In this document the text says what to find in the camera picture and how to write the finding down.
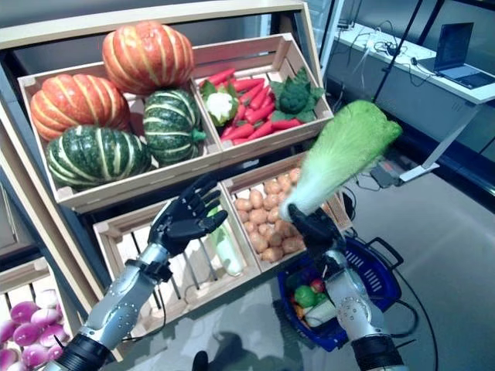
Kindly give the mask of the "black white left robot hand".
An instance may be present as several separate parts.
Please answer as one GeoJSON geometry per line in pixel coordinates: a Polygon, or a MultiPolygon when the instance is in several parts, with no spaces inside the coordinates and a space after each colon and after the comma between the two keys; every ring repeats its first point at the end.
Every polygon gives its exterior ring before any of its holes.
{"type": "Polygon", "coordinates": [[[190,241],[212,233],[228,217],[220,205],[217,180],[210,175],[199,177],[182,191],[152,222],[148,244],[164,248],[170,257],[182,254],[190,241]]]}

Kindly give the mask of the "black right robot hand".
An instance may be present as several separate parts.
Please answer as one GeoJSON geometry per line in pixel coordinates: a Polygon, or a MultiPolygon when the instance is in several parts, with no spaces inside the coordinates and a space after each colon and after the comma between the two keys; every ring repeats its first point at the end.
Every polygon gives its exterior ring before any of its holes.
{"type": "Polygon", "coordinates": [[[344,264],[347,247],[345,238],[322,208],[306,215],[291,203],[288,212],[319,273],[322,274],[325,268],[330,270],[332,266],[344,264]]]}

